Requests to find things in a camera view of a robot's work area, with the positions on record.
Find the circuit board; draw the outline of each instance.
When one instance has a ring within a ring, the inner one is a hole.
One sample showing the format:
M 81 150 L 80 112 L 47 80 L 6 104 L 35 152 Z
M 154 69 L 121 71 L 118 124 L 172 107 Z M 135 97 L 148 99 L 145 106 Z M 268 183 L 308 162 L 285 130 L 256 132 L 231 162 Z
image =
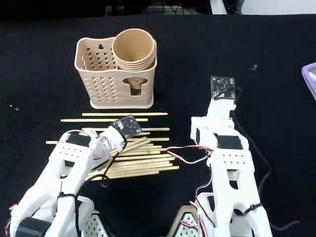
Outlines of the circuit board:
M 216 96 L 219 92 L 232 86 L 235 86 L 235 78 L 211 76 L 212 98 L 214 98 L 214 96 Z M 235 100 L 236 98 L 235 90 L 228 90 L 224 92 L 223 94 L 221 94 L 219 98 Z
M 136 136 L 142 132 L 142 128 L 133 115 L 122 117 L 114 122 L 126 139 Z

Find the beige plastic basket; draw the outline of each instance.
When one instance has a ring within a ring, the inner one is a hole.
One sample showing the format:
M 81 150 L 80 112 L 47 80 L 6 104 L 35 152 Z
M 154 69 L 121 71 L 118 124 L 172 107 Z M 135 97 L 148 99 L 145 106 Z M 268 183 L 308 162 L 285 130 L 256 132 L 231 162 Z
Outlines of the beige plastic basket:
M 114 37 L 82 38 L 77 43 L 75 68 L 89 94 L 91 106 L 95 109 L 149 108 L 154 102 L 157 56 L 147 70 L 118 70 L 112 53 L 113 40 Z M 139 88 L 131 86 L 135 83 L 141 83 Z

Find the stack of paper cups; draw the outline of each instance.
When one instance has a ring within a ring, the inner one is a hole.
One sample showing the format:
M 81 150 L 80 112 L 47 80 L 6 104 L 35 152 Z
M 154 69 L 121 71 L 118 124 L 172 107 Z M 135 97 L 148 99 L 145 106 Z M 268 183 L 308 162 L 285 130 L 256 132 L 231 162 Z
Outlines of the stack of paper cups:
M 126 71 L 142 71 L 155 64 L 155 40 L 146 31 L 128 29 L 119 33 L 112 44 L 113 57 L 118 69 Z M 145 81 L 141 78 L 130 78 L 131 89 L 141 89 Z

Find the white robotic arm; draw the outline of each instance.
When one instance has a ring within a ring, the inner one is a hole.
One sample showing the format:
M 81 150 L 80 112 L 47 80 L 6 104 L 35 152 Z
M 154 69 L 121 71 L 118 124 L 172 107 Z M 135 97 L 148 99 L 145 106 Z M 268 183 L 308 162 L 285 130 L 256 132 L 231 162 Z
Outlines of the white robotic arm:
M 93 201 L 77 195 L 88 173 L 103 168 L 111 159 L 110 150 L 121 151 L 124 141 L 140 132 L 133 116 L 117 120 L 100 135 L 66 132 L 38 180 L 12 209 L 10 236 L 77 236 L 94 210 Z
M 271 229 L 267 213 L 260 203 L 254 165 L 249 151 L 248 140 L 234 129 L 234 122 L 229 114 L 234 110 L 234 79 L 213 78 L 212 94 L 208 114 L 205 117 L 192 117 L 191 138 L 196 144 L 213 149 L 207 159 L 210 167 L 213 193 L 201 193 L 197 203 L 197 213 L 201 218 L 208 237 L 271 237 Z M 214 198 L 215 208 L 212 210 L 209 197 Z M 236 215 L 238 209 L 242 215 Z

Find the black tabletop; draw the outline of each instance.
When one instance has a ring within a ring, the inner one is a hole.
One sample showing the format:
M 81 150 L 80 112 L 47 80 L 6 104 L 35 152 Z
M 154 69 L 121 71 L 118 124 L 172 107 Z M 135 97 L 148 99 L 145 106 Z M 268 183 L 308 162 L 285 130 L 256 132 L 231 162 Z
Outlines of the black tabletop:
M 77 41 L 137 27 L 149 31 L 158 45 L 155 101 L 146 112 L 169 112 L 146 126 L 170 127 L 170 142 L 164 146 L 192 144 L 190 117 L 206 115 L 210 76 L 235 77 L 243 90 L 238 120 L 273 169 L 262 192 L 269 220 L 279 226 L 301 222 L 274 236 L 312 233 L 316 102 L 301 68 L 316 61 L 315 21 L 315 15 L 190 15 L 1 25 L 1 224 L 9 205 L 23 196 L 47 164 L 53 147 L 45 140 L 87 126 L 60 119 L 96 111 L 74 68 Z M 267 167 L 255 152 L 253 160 L 259 181 Z M 181 166 L 178 171 L 113 180 L 108 189 L 91 183 L 81 195 L 94 201 L 116 236 L 162 236 L 180 206 L 194 199 L 195 187 L 208 178 L 205 164 L 176 164 Z

